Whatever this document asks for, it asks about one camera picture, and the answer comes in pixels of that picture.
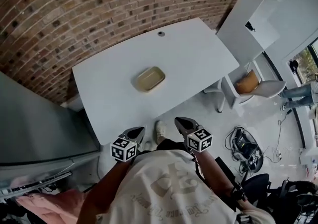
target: brick wall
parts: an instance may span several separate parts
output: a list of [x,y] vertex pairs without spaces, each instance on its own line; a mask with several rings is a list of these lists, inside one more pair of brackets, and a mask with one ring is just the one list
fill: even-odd
[[211,29],[236,0],[0,0],[0,70],[61,104],[72,67],[118,42],[200,17]]

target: white t-shirt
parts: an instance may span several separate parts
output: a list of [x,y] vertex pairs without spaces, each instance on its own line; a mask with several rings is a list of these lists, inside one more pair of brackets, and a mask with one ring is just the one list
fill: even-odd
[[318,82],[313,81],[310,83],[310,87],[312,89],[312,98],[314,104],[318,104]]
[[[195,172],[193,157],[182,150],[138,156],[121,182],[110,209],[98,224],[235,224],[237,215]],[[244,211],[255,224],[275,224],[262,210]]]

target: food container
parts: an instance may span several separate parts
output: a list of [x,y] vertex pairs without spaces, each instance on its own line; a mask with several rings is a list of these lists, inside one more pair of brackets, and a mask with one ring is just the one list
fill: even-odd
[[152,67],[137,77],[138,89],[149,92],[165,79],[165,74],[158,67]]

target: refrigerator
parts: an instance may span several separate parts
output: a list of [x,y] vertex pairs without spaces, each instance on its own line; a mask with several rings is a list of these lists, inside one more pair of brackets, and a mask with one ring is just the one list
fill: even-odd
[[0,73],[0,197],[70,174],[99,156],[100,145],[82,114]]

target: white chair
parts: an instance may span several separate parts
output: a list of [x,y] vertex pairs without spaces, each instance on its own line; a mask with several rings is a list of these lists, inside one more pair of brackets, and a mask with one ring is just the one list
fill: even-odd
[[225,103],[225,96],[224,96],[221,84],[222,84],[222,78],[219,81],[217,81],[215,84],[213,84],[213,85],[211,85],[208,88],[205,88],[203,90],[204,93],[208,93],[208,92],[219,92],[219,93],[221,93],[221,95],[222,95],[221,102],[217,106],[217,112],[220,113],[220,114],[223,111],[223,107],[224,107],[224,103]]
[[[259,85],[250,93],[238,94],[234,84],[242,79],[251,70],[255,71],[255,74],[260,81]],[[247,104],[254,96],[261,96],[265,98],[272,98],[278,95],[286,86],[286,82],[278,80],[265,80],[256,61],[252,61],[246,67],[239,67],[233,71],[230,75],[226,75],[223,79],[219,80],[217,86],[210,86],[203,91],[207,92],[221,92],[223,99],[218,105],[217,111],[222,112],[225,99],[227,99],[230,108],[237,108],[244,104]]]

